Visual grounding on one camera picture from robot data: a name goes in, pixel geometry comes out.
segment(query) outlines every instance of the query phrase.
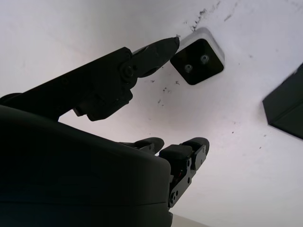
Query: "bolt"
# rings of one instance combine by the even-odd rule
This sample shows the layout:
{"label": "bolt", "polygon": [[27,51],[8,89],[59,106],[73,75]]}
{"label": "bolt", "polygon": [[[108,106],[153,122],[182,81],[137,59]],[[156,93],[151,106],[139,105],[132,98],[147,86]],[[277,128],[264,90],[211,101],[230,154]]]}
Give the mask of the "bolt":
{"label": "bolt", "polygon": [[128,66],[124,69],[124,74],[127,76],[127,77],[132,77],[134,75],[134,71],[132,69],[132,67]]}
{"label": "bolt", "polygon": [[175,193],[173,192],[170,196],[170,203],[174,203],[174,199],[176,199]]}
{"label": "bolt", "polygon": [[184,69],[185,69],[185,71],[186,71],[187,73],[190,73],[191,70],[193,70],[193,66],[192,66],[192,65],[186,65],[186,66],[184,67]]}
{"label": "bolt", "polygon": [[202,64],[205,65],[205,64],[208,63],[209,57],[208,57],[208,55],[204,54],[204,55],[201,56],[200,60],[201,60]]}

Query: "black plastic housing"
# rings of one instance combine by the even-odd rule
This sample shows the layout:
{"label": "black plastic housing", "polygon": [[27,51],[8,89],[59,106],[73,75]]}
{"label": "black plastic housing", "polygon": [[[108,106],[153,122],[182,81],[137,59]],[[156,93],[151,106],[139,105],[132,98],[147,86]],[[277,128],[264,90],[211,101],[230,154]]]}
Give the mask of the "black plastic housing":
{"label": "black plastic housing", "polygon": [[303,139],[303,64],[263,100],[263,105],[269,125]]}

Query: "dirt spot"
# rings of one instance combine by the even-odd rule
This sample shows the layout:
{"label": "dirt spot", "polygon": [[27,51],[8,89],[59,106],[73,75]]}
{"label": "dirt spot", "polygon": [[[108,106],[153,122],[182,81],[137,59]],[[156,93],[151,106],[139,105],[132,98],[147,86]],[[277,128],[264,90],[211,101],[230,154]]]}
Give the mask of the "dirt spot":
{"label": "dirt spot", "polygon": [[227,21],[229,18],[232,17],[232,14],[228,15],[225,19],[224,19],[224,22]]}
{"label": "dirt spot", "polygon": [[224,19],[224,22],[227,21],[229,18],[231,18],[233,16],[233,14],[235,13],[235,10],[238,6],[239,1],[237,1],[234,5],[234,7],[232,8],[232,12]]}
{"label": "dirt spot", "polygon": [[202,18],[206,18],[208,15],[212,14],[215,12],[216,9],[219,8],[219,5],[221,4],[221,1],[218,1],[217,4],[213,5],[210,10],[203,9],[202,11],[199,12],[198,20],[195,21],[195,24],[190,26],[189,28],[191,29],[192,32],[195,32],[199,23],[201,22]]}

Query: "white wall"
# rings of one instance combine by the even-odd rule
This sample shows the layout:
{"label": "white wall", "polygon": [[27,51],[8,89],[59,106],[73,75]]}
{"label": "white wall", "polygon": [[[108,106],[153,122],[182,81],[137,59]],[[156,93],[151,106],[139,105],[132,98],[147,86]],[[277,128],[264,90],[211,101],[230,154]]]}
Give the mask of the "white wall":
{"label": "white wall", "polygon": [[116,141],[206,137],[207,161],[175,214],[211,227],[302,226],[303,141],[267,126],[261,103],[303,62],[302,1],[2,0],[0,96],[123,46],[184,38],[203,9],[198,27],[224,50],[223,73],[191,87],[168,63],[139,80],[131,103],[109,119],[70,112],[60,121]]}

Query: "black cover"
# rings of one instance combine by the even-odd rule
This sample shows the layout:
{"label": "black cover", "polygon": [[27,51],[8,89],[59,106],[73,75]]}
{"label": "black cover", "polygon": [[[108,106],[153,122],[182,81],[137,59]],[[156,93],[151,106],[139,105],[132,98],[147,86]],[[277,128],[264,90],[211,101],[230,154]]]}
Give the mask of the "black cover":
{"label": "black cover", "polygon": [[303,139],[303,64],[263,100],[263,105],[268,124]]}
{"label": "black cover", "polygon": [[1,105],[0,133],[1,227],[171,225],[165,159]]}

